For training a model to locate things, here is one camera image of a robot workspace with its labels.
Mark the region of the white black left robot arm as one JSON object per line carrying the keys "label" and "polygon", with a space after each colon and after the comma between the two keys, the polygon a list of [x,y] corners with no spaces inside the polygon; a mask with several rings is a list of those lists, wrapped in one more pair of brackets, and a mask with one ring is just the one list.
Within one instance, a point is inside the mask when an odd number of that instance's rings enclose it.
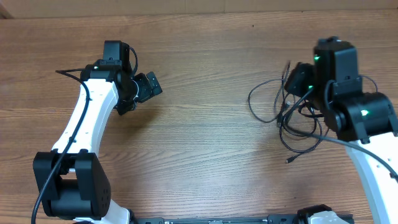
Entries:
{"label": "white black left robot arm", "polygon": [[162,93],[154,72],[138,73],[135,50],[120,40],[104,43],[103,57],[78,69],[80,94],[70,120],[49,152],[38,152],[33,171],[39,208],[49,217],[76,223],[136,223],[130,209],[111,198],[111,184],[98,159],[112,110],[122,116]]}

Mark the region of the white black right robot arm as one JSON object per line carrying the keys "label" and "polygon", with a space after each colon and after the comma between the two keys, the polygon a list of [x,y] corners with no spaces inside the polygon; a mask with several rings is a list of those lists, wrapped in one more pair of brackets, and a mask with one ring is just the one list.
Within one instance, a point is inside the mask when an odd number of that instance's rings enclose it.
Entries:
{"label": "white black right robot arm", "polygon": [[[374,223],[397,223],[397,115],[390,99],[363,90],[356,48],[332,36],[318,40],[313,64],[298,63],[285,82],[299,98],[282,118],[282,127],[300,136],[345,147],[359,177]],[[318,110],[336,138],[299,131],[289,125],[294,111]]]}

